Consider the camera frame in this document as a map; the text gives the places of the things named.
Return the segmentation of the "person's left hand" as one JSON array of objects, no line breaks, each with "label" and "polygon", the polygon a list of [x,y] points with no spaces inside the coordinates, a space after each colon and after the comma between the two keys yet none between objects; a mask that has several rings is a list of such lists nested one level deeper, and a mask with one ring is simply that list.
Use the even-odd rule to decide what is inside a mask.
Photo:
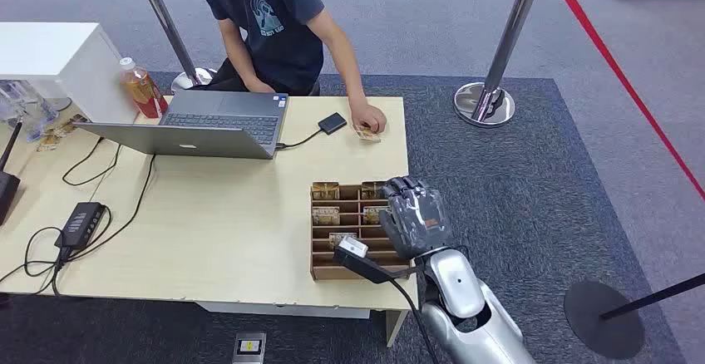
[{"label": "person's left hand", "polygon": [[354,125],[365,126],[374,134],[382,133],[385,130],[386,116],[379,108],[370,105],[365,96],[350,96],[348,104]]}]

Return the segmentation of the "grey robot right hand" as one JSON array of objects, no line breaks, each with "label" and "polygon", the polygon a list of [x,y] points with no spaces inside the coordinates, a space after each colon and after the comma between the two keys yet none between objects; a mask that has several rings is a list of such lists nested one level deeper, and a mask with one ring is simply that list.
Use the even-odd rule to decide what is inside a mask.
[{"label": "grey robot right hand", "polygon": [[451,230],[437,189],[402,176],[385,182],[382,192],[388,209],[379,214],[380,225],[400,258],[413,259],[446,244]]}]

